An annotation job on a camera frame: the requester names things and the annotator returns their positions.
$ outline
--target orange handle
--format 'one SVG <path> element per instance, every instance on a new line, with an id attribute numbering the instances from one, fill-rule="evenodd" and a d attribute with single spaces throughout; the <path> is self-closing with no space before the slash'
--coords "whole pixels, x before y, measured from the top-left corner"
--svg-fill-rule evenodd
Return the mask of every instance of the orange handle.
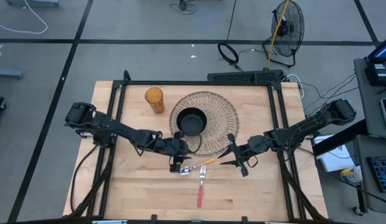
<path id="1" fill-rule="evenodd" d="M 210 164 L 211 162 L 215 162 L 217 159 L 209 159 L 209 160 L 206 160 L 204 162 L 201 162 L 199 164 L 197 164 L 196 166 L 199 167 L 199 166 L 202 166 L 202 165 L 207 165 L 207 164 Z"/>
<path id="2" fill-rule="evenodd" d="M 203 201 L 203 185 L 200 185 L 199 198 L 197 199 L 197 208 L 201 208 L 202 201 Z"/>

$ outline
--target black bowl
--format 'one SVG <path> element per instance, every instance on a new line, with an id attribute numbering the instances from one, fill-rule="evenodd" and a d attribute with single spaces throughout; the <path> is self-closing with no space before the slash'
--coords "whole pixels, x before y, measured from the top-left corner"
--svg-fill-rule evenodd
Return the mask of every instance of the black bowl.
<path id="1" fill-rule="evenodd" d="M 207 117 L 198 108 L 186 108 L 178 114 L 176 124 L 185 135 L 196 136 L 207 125 Z"/>

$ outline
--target wooden table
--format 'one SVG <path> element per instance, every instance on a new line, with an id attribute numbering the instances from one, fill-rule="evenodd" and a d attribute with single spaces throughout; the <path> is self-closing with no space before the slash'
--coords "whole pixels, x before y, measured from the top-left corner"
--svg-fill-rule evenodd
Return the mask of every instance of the wooden table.
<path id="1" fill-rule="evenodd" d="M 96 83 L 92 104 L 98 111 L 106 113 L 111 86 L 112 82 Z M 189 93 L 212 91 L 229 100 L 237 110 L 240 122 L 238 145 L 246 144 L 250 136 L 274 129 L 266 87 L 157 85 L 164 93 L 166 110 L 163 114 L 155 114 L 144 99 L 146 90 L 151 87 L 152 85 L 127 86 L 122 123 L 135 129 L 161 130 L 165 138 L 171 137 L 169 116 L 174 105 Z M 282 87 L 288 122 L 292 125 L 304 119 L 298 87 L 296 83 L 282 83 Z M 276 91 L 274 96 L 278 121 L 283 127 Z M 92 147 L 92 139 L 82 139 L 76 165 Z M 305 141 L 302 147 L 312 150 L 309 141 Z M 97 155 L 98 150 L 82 164 L 78 172 L 74 206 L 81 202 L 92 185 Z M 303 192 L 320 214 L 327 217 L 312 155 L 296 151 L 295 156 Z M 149 152 L 139 157 L 128 140 L 118 138 L 105 218 L 149 220 L 152 214 L 156 214 L 159 220 L 237 221 L 242 216 L 247 216 L 250 221 L 288 221 L 276 153 L 268 151 L 260 154 L 258 165 L 248 168 L 250 174 L 247 177 L 242 177 L 234 166 L 219 165 L 233 159 L 233 154 L 229 154 L 207 166 L 203 206 L 197 208 L 198 170 L 188 176 L 170 173 L 168 157 Z M 199 161 L 203 161 L 203 158 L 193 157 L 183 165 L 193 165 Z M 294 214 L 298 218 L 296 198 L 292 189 L 291 192 Z M 94 214 L 98 213 L 100 197 L 101 190 L 96 196 Z M 69 198 L 68 195 L 65 215 L 71 212 Z"/>

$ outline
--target wire basket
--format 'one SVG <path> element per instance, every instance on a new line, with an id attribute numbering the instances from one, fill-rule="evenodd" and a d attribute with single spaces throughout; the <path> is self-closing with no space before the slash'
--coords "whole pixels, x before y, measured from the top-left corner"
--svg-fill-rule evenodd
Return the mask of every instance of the wire basket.
<path id="1" fill-rule="evenodd" d="M 184 136 L 191 151 L 196 151 L 195 156 L 207 157 L 220 154 L 226 150 L 230 141 L 227 134 L 232 133 L 237 137 L 239 123 L 237 112 L 232 104 L 224 97 L 209 91 L 191 93 L 183 97 L 174 107 L 169 118 L 169 126 L 172 135 L 180 131 L 176 124 L 178 114 L 186 108 L 198 108 L 207 117 L 207 126 L 200 136 Z"/>

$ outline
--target keyboard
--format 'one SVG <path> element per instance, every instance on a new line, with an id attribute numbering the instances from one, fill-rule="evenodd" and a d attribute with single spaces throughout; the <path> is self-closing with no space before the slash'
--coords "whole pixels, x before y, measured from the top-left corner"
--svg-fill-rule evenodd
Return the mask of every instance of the keyboard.
<path id="1" fill-rule="evenodd" d="M 386 156 L 367 157 L 366 160 L 380 192 L 386 193 Z"/>
<path id="2" fill-rule="evenodd" d="M 208 81 L 216 82 L 281 82 L 286 77 L 282 70 L 262 70 L 251 72 L 227 72 L 227 73 L 210 73 L 207 75 Z"/>

